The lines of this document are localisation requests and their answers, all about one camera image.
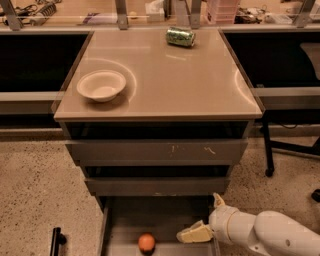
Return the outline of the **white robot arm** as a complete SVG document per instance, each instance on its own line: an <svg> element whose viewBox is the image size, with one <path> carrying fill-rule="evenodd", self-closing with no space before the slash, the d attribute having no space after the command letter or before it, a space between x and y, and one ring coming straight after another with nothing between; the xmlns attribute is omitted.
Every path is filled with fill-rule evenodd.
<svg viewBox="0 0 320 256"><path fill-rule="evenodd" d="M320 256L320 235L294 219L276 212L257 215L227 205L214 193L214 210L208 223L202 220L177 233L181 243L216 239L246 248L256 256Z"/></svg>

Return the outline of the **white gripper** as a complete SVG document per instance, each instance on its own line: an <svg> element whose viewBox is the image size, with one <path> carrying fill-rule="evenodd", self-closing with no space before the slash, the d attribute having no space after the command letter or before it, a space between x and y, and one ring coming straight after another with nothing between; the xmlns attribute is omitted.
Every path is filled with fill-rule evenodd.
<svg viewBox="0 0 320 256"><path fill-rule="evenodd" d="M209 225L205 224L202 220L197 221L189 228L177 233L176 238L179 242L208 242L214 235L219 242L231 244L231 239L228 234L228 223L232 215L238 212L238 209L225 205L225 201L218 193L214 193L213 197L214 207L216 209L209 215Z"/></svg>

